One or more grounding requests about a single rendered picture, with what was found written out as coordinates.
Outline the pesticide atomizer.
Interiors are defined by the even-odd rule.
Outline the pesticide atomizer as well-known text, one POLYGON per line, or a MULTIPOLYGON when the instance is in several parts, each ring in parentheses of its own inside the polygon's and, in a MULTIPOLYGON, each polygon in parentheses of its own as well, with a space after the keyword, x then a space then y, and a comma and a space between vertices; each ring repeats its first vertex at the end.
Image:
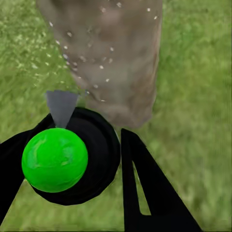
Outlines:
POLYGON ((49 202, 79 205, 112 182, 121 159, 114 127, 99 113, 76 107, 80 94, 44 93, 50 110, 31 132, 22 155, 25 178, 49 202))

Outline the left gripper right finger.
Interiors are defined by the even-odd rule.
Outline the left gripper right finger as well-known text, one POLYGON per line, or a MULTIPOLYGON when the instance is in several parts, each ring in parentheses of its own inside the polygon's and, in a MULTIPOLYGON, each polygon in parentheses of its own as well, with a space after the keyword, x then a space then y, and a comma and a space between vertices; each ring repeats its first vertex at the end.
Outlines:
POLYGON ((126 129, 122 129, 121 157, 125 232, 203 232, 142 140, 126 129), (151 216, 140 213, 132 162, 151 216))

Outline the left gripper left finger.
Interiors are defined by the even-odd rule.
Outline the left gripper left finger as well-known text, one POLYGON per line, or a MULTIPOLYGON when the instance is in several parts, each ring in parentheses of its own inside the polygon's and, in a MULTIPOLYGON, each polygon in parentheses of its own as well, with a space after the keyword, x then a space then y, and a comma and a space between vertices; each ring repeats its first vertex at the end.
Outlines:
POLYGON ((22 155, 30 132, 21 132, 0 144, 0 224, 25 178, 22 155))

